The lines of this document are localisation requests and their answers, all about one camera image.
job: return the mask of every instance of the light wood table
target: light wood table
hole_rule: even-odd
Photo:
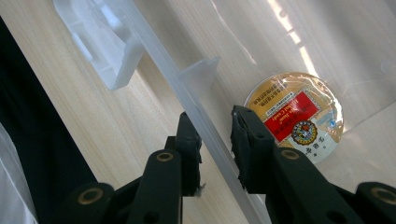
[[[278,30],[271,33],[274,36],[238,42],[243,37],[234,30],[243,32],[246,28],[257,32],[256,36],[262,35],[260,23],[251,22],[246,27],[238,22],[254,21],[262,10],[274,9],[277,5],[246,4],[243,7],[242,1],[232,1],[233,7],[217,6],[216,1],[162,4],[157,1],[155,4],[159,5],[136,2],[172,56],[183,58],[179,60],[180,67],[202,58],[221,56],[219,87],[230,90],[238,83],[233,91],[224,93],[224,97],[231,99],[224,105],[244,103],[252,83],[262,80],[260,71],[265,66],[273,66],[274,74],[307,70],[303,63],[280,66],[281,58],[292,49],[270,51],[274,56],[271,59],[258,56],[260,48],[254,49],[252,43],[257,40],[257,45],[271,46],[268,43],[276,41]],[[174,14],[161,14],[165,7]],[[144,55],[127,87],[109,91],[78,51],[51,0],[1,0],[0,13],[97,179],[119,188],[141,176],[149,154],[162,149],[168,135],[176,134],[178,116],[183,111],[150,57]],[[236,17],[234,26],[225,23],[231,16]],[[179,44],[183,50],[173,50]],[[243,76],[233,76],[234,73],[257,75],[247,81]],[[394,77],[386,80],[394,84]],[[327,79],[332,84],[338,83],[338,80]],[[223,110],[227,112],[224,116],[231,118],[231,108]],[[331,182],[352,191],[362,181],[376,180],[396,186],[395,112],[396,104],[389,104],[360,124],[354,123],[353,129],[343,136],[339,149],[318,164],[319,170]],[[220,134],[226,138],[230,131],[220,130]],[[205,146],[201,153],[202,183],[206,185],[201,197],[185,199],[184,223],[247,223]]]

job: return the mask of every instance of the wooden surface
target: wooden surface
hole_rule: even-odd
[[[284,23],[266,27],[257,22],[259,17],[282,21],[283,14],[274,15],[279,7],[276,1],[268,1],[271,5],[232,1],[233,5],[227,6],[218,2],[136,1],[180,68],[203,58],[221,57],[212,88],[215,94],[207,108],[212,110],[209,114],[228,146],[231,106],[242,105],[255,84],[282,72],[318,72],[341,96],[346,121],[337,150],[318,164],[319,170],[331,182],[351,191],[363,181],[396,186],[394,67],[381,73],[381,78],[370,79],[363,78],[361,70],[352,72],[364,65],[344,66],[347,62],[340,55],[331,55],[334,52],[323,56],[320,50],[308,48],[311,58],[306,57],[300,43],[298,47],[291,41],[293,45],[278,45],[290,34]],[[284,11],[288,7],[292,4],[285,5]],[[161,149],[168,135],[176,134],[178,115],[183,111],[150,57],[144,55],[127,87],[109,91],[78,51],[51,0],[1,0],[0,13],[98,180],[118,188],[139,177],[149,154]],[[312,28],[315,21],[306,23]],[[309,34],[301,32],[300,38],[309,42]],[[323,45],[322,50],[326,48],[331,50],[332,46]],[[376,58],[380,52],[375,51]],[[391,56],[396,55],[395,44],[389,42],[384,52],[387,61],[379,63],[395,64]],[[316,59],[319,66],[315,69],[309,64]],[[368,64],[367,69],[374,69],[375,64]],[[372,74],[379,76],[376,70]],[[339,77],[343,72],[350,77]],[[375,91],[366,102],[361,97],[367,89]],[[202,183],[206,185],[201,197],[185,200],[184,223],[247,223],[205,147],[202,155]]]
[[[142,175],[149,154],[175,135],[183,111],[148,56],[128,87],[109,91],[74,45],[50,0],[6,1],[0,11],[99,181]],[[205,147],[202,196],[184,200],[184,223],[247,223]]]

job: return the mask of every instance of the round tin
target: round tin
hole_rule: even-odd
[[[269,77],[248,96],[279,147],[302,151],[313,163],[328,157],[344,129],[340,102],[326,83],[306,73]]]

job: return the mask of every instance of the clear plastic container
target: clear plastic container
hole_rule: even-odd
[[[60,2],[54,0],[55,6]],[[100,15],[95,21],[100,29],[93,32],[108,30],[120,49],[116,62],[105,63],[113,68],[111,78],[122,83],[107,86],[127,85],[132,74],[123,74],[122,68],[135,68],[146,51],[189,114],[249,222],[267,223],[269,218],[263,196],[247,195],[236,178],[230,113],[258,83],[277,74],[311,74],[338,96],[344,133],[334,153],[317,164],[332,183],[352,191],[362,181],[396,186],[395,2],[70,0],[69,7],[57,9],[72,34],[72,18],[78,15],[64,11],[78,11],[80,2],[91,6],[88,16]],[[82,44],[75,39],[82,51],[90,52],[94,41],[83,38]],[[85,55],[95,61],[91,53]]]

